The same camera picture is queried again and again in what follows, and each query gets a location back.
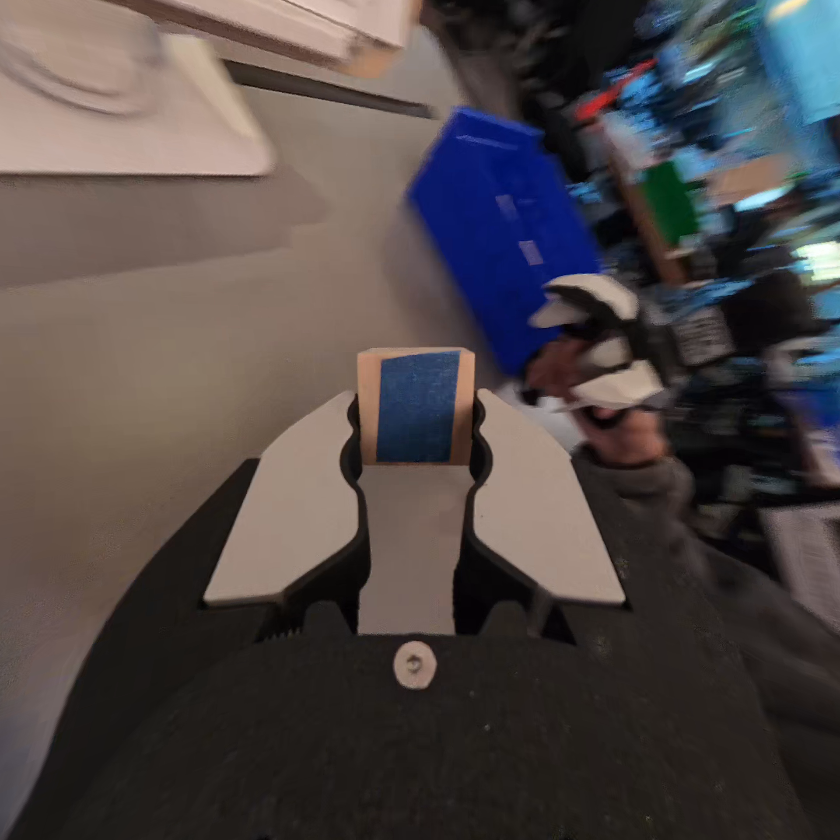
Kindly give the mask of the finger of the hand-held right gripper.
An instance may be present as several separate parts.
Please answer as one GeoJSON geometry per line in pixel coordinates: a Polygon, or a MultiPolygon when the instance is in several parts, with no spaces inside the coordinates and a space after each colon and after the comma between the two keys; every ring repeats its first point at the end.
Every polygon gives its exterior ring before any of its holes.
{"type": "Polygon", "coordinates": [[[581,363],[589,378],[570,388],[568,404],[618,411],[641,406],[666,392],[666,383],[648,360],[632,360],[624,367],[606,368],[590,358],[581,363]]]}
{"type": "Polygon", "coordinates": [[[593,320],[605,328],[635,322],[637,295],[608,275],[558,276],[542,286],[545,301],[528,319],[535,329],[566,327],[593,320]]]}

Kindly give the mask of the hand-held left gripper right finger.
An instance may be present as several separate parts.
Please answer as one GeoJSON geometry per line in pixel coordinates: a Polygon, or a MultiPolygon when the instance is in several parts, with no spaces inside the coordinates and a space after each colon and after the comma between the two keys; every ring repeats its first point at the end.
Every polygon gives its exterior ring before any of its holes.
{"type": "Polygon", "coordinates": [[[531,634],[571,634],[566,605],[626,609],[627,596],[569,453],[479,389],[458,556],[458,634],[521,609],[531,634]]]}

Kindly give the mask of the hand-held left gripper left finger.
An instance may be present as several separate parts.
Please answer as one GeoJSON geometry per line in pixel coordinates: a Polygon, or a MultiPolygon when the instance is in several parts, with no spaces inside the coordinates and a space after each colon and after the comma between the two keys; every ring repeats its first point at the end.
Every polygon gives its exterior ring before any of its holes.
{"type": "Polygon", "coordinates": [[[342,392],[259,458],[203,594],[209,607],[269,604],[297,625],[335,602],[352,634],[371,573],[356,394],[342,392]]]}

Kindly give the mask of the blue plastic bin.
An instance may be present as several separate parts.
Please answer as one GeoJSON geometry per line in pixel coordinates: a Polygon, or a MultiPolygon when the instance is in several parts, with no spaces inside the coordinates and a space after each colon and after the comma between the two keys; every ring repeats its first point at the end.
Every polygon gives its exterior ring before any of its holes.
{"type": "Polygon", "coordinates": [[[598,274],[601,253],[540,131],[455,108],[406,195],[505,375],[558,333],[529,325],[556,277],[598,274]]]}

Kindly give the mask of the wooden cube with blue stripe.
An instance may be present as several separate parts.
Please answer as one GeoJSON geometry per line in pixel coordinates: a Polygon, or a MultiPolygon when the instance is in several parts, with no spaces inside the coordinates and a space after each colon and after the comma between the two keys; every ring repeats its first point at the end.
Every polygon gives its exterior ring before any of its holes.
{"type": "Polygon", "coordinates": [[[467,466],[475,354],[463,348],[359,353],[357,397],[364,466],[467,466]]]}

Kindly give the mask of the person's right forearm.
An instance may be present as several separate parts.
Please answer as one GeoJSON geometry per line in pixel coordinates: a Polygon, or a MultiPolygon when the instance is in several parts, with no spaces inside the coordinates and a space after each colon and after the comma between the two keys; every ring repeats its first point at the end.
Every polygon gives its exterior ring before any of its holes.
{"type": "Polygon", "coordinates": [[[704,542],[687,521],[694,495],[674,457],[637,467],[607,465],[588,445],[572,455],[593,468],[665,539],[671,558],[701,584],[737,645],[771,716],[839,733],[839,636],[769,576],[704,542]]]}

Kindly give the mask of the person's right hand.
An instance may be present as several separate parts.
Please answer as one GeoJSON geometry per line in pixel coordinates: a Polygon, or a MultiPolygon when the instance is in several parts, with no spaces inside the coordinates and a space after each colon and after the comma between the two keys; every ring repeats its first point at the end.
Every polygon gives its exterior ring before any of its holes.
{"type": "MultiPolygon", "coordinates": [[[[573,389],[587,372],[584,357],[590,346],[580,339],[561,337],[546,344],[526,371],[527,389],[577,403],[573,389]]],[[[656,413],[633,410],[612,428],[593,424],[583,409],[570,412],[574,423],[597,458],[611,467],[639,467],[669,456],[669,443],[656,413]]]]}

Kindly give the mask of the wooden work table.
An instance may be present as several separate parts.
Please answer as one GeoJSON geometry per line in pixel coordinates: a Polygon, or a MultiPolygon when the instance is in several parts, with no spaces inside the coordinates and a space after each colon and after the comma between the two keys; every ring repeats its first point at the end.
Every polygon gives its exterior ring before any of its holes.
{"type": "Polygon", "coordinates": [[[617,184],[644,245],[658,279],[670,287],[681,287],[688,282],[688,275],[678,257],[660,233],[653,212],[646,200],[637,174],[629,166],[624,154],[616,147],[605,128],[600,127],[609,170],[617,184]]]}

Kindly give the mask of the green plastic crate stack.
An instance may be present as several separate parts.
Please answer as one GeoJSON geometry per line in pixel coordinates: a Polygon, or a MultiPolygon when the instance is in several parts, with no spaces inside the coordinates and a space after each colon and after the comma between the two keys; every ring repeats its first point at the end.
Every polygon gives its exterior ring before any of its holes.
{"type": "Polygon", "coordinates": [[[656,227],[668,247],[679,247],[685,237],[700,231],[689,186],[671,160],[644,170],[642,190],[656,227]]]}

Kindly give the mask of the cardboard box with code label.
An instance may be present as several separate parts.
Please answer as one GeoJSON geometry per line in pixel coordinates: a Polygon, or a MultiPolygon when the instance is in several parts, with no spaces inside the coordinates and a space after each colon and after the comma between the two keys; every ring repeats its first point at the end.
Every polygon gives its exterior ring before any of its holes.
{"type": "Polygon", "coordinates": [[[789,184],[791,159],[786,154],[770,154],[729,168],[717,168],[706,180],[706,197],[714,207],[734,205],[789,184]]]}

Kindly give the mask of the wood and white document stand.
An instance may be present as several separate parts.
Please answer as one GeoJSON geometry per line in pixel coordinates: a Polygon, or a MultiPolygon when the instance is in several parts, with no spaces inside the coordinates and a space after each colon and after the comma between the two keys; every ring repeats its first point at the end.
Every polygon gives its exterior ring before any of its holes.
{"type": "Polygon", "coordinates": [[[382,74],[422,2],[1,2],[2,174],[260,177],[276,154],[210,37],[382,74]]]}

